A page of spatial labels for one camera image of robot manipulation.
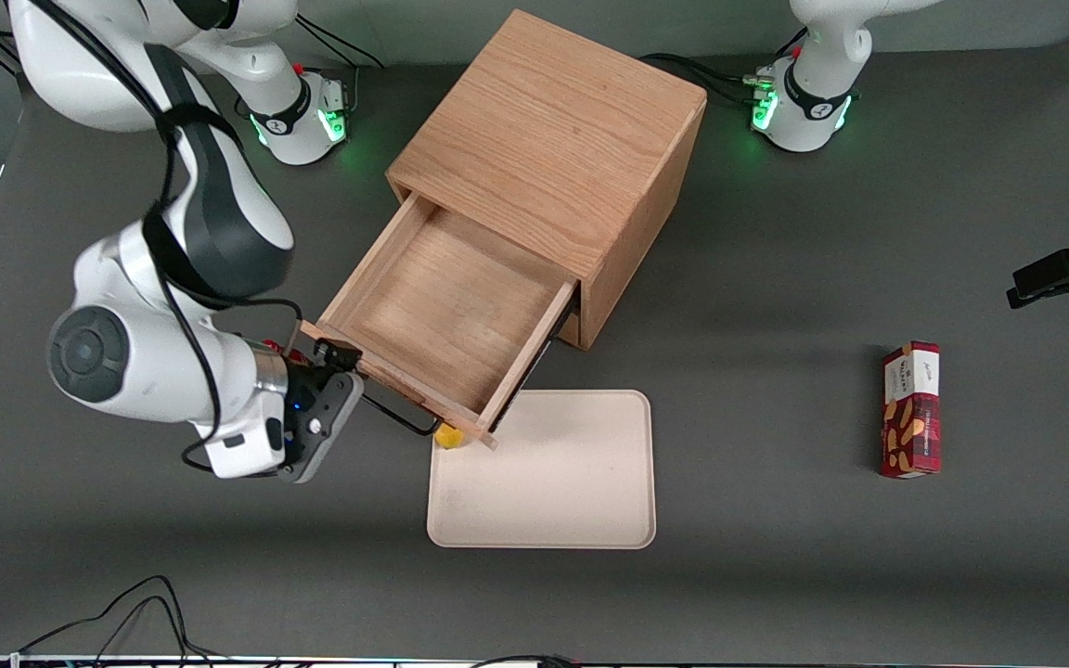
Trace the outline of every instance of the table surface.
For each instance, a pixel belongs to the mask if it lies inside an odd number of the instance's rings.
[[[363,73],[351,143],[315,166],[241,126],[297,234],[277,293],[310,317],[393,215],[383,172],[459,72]],[[162,153],[25,95],[0,181],[0,651],[165,573],[196,642],[242,654],[1069,665],[1069,299],[1004,296],[1069,247],[1069,44],[882,55],[861,88],[806,156],[713,103],[597,346],[531,377],[650,398],[657,540],[629,553],[438,548],[428,444],[371,410],[285,486],[197,473],[189,428],[62,397],[44,349],[73,261],[141,215]],[[262,338],[288,313],[220,323]],[[942,345],[945,472],[895,482],[879,358],[909,339]],[[120,651],[173,654],[150,617]]]

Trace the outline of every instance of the small yellow ball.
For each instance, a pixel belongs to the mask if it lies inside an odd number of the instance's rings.
[[[440,424],[439,429],[436,429],[436,444],[445,448],[446,451],[459,448],[463,442],[464,432],[460,431],[460,429],[450,426],[449,424]]]

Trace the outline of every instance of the wooden box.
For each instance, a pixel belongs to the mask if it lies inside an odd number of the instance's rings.
[[[387,170],[403,206],[309,333],[491,442],[557,323],[593,345],[675,207],[706,98],[510,14]]]

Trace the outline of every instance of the open drawer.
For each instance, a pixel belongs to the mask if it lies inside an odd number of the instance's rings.
[[[568,315],[576,283],[410,193],[308,333],[351,343],[366,376],[493,446],[489,432]]]

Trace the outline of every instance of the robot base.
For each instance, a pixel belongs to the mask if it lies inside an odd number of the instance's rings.
[[[311,108],[289,135],[267,130],[250,115],[260,143],[270,149],[281,164],[289,166],[313,164],[342,143],[348,133],[341,82],[324,79],[316,73],[304,73],[300,77],[311,89]]]
[[[758,67],[758,75],[772,76],[775,77],[775,81],[780,81],[781,75],[791,63],[793,59],[786,57],[772,65]],[[826,118],[810,120],[806,118],[802,107],[786,94],[785,88],[778,88],[769,92],[755,107],[754,122],[749,127],[766,136],[779,149],[807,153],[822,149],[823,144],[832,139],[832,135],[843,127],[845,114],[850,105],[852,97],[848,97],[839,109],[831,109]]]

